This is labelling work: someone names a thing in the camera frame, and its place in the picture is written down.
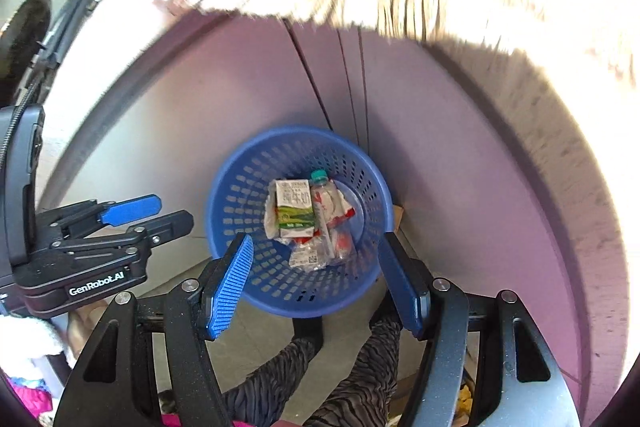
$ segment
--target zebra print pants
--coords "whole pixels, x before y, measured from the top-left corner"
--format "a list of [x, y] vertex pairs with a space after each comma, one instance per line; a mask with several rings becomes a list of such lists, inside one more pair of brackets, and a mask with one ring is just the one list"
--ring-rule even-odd
[[[383, 427], [396, 390], [402, 326], [384, 318], [371, 328], [347, 378], [305, 421], [304, 427]], [[247, 379], [223, 395], [229, 416], [256, 427], [270, 427], [305, 374], [314, 347], [296, 339]]]

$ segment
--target person's leg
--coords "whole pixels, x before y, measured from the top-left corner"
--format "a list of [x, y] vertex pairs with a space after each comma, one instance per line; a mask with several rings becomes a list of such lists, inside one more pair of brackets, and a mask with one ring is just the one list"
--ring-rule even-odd
[[402, 325], [391, 295], [369, 323], [371, 336], [362, 346], [349, 376], [342, 380], [304, 427], [384, 427], [396, 391]]
[[223, 394], [229, 417], [270, 427], [282, 415], [311, 359], [322, 347], [322, 318], [294, 319], [295, 335], [281, 352]]

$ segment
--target silver bolt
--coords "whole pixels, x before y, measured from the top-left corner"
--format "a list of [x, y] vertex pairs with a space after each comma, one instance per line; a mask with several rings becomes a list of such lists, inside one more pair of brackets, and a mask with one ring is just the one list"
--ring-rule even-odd
[[451, 288], [451, 283], [446, 279], [434, 279], [433, 287], [440, 292], [446, 292]]
[[126, 304], [131, 300], [129, 292], [120, 292], [116, 295], [116, 304]]
[[198, 283], [196, 279], [187, 279], [186, 281], [182, 282], [180, 288], [182, 288], [186, 292], [194, 292], [198, 289], [198, 286], [200, 286], [200, 283]]
[[518, 296], [511, 290], [504, 290], [500, 292], [500, 297], [502, 297], [503, 301], [508, 302], [509, 304], [513, 304], [518, 301]]

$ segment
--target black shoe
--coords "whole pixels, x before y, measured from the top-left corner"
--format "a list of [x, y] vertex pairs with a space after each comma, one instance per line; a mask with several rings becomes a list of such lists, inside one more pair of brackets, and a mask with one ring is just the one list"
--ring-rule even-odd
[[386, 291], [385, 298], [380, 302], [378, 309], [373, 312], [373, 315], [371, 315], [369, 329], [371, 329], [376, 322], [386, 318], [390, 318], [398, 324], [402, 323], [400, 315], [398, 315], [398, 310], [396, 309], [396, 304], [389, 290]]
[[322, 349], [324, 344], [324, 334], [322, 333], [322, 317], [312, 319], [291, 319], [293, 322], [293, 338], [308, 339], [316, 348], [315, 355]]

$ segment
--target plastic bottle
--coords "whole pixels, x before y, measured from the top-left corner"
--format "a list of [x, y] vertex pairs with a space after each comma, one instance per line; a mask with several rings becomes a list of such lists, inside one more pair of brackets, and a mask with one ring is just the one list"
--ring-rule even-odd
[[311, 173], [311, 199], [329, 264], [345, 263], [355, 254], [349, 224], [344, 220], [342, 198], [322, 169]]

